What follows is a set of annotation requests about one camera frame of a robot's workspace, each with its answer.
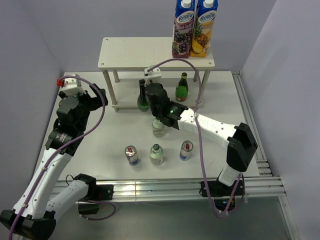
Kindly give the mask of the green Perrier labelled bottle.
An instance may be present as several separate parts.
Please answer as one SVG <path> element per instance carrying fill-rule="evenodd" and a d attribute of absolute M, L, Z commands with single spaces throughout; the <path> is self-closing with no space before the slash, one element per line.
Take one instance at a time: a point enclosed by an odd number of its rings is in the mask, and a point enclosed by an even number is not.
<path fill-rule="evenodd" d="M 141 112 L 147 112 L 149 110 L 149 104 L 146 99 L 144 90 L 140 90 L 139 96 L 137 98 L 137 107 Z"/>

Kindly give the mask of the dark green gold-cap bottle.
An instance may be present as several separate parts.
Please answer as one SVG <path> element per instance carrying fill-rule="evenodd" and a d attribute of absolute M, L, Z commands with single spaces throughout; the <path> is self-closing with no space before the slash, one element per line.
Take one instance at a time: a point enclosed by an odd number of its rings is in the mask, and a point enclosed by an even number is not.
<path fill-rule="evenodd" d="M 187 82 L 188 74 L 183 72 L 181 74 L 181 79 L 178 82 L 176 89 L 175 89 L 175 98 L 179 102 L 184 102 L 189 94 L 189 86 Z"/>

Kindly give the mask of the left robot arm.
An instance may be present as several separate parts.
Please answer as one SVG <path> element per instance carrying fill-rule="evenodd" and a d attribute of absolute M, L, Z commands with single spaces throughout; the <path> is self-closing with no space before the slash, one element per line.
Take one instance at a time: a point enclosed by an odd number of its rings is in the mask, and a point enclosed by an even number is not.
<path fill-rule="evenodd" d="M 3 210 L 0 222 L 14 234 L 31 240 L 47 240 L 58 220 L 75 202 L 96 197 L 96 179 L 86 174 L 77 175 L 70 186 L 50 198 L 56 183 L 77 148 L 88 134 L 89 115 L 108 105 L 106 91 L 90 85 L 95 97 L 80 86 L 63 87 L 56 110 L 57 118 L 48 136 L 42 159 L 22 197 L 11 210 Z"/>

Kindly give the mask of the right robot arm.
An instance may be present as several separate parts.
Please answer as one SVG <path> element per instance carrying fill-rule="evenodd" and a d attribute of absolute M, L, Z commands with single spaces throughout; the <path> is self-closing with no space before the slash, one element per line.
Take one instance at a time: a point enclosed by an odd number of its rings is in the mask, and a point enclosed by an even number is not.
<path fill-rule="evenodd" d="M 246 123 L 227 124 L 196 113 L 180 103 L 171 101 L 163 85 L 139 80 L 140 98 L 147 102 L 152 115 L 168 128 L 198 134 L 226 149 L 226 165 L 217 180 L 209 181 L 202 189 L 212 197 L 239 196 L 245 192 L 244 181 L 236 183 L 247 171 L 258 148 L 251 128 Z"/>

